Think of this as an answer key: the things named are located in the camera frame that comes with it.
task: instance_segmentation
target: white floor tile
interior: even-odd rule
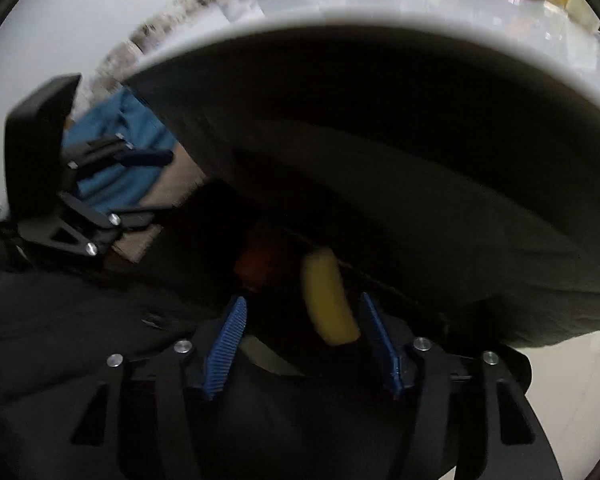
[[[523,352],[533,368],[527,398],[564,480],[584,480],[600,458],[600,332]]]

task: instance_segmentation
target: dark fabric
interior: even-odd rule
[[[141,283],[105,288],[62,272],[10,272],[1,242],[0,267],[0,404],[92,373],[111,353],[155,351],[215,315]],[[151,316],[161,330],[146,323]]]
[[[230,156],[238,190],[451,325],[480,303],[483,336],[518,346],[600,330],[600,263],[493,189],[330,128],[206,118],[243,148]]]
[[[259,210],[221,181],[209,182],[171,217],[133,266],[186,298],[224,306],[238,287],[234,264]]]

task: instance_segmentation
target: blue towel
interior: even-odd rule
[[[126,89],[97,105],[72,126],[64,145],[123,134],[139,149],[171,150],[176,143],[149,108]],[[100,212],[133,206],[158,180],[162,168],[124,168],[120,164],[100,171],[78,183],[81,198]]]

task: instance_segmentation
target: white surface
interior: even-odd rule
[[[107,53],[171,0],[20,0],[0,27],[0,205],[6,202],[4,118],[48,78],[89,75]]]
[[[230,22],[217,5],[145,57],[138,70],[216,41],[279,28],[374,24],[415,28],[490,46],[548,72],[600,108],[600,38],[542,0],[256,0]]]
[[[593,12],[586,0],[568,0],[564,10],[574,23],[586,28],[589,32],[595,32],[600,28],[600,19]]]

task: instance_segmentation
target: white wall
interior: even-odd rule
[[[0,27],[0,205],[6,203],[4,118],[55,75],[89,75],[120,41],[171,0],[20,0]]]

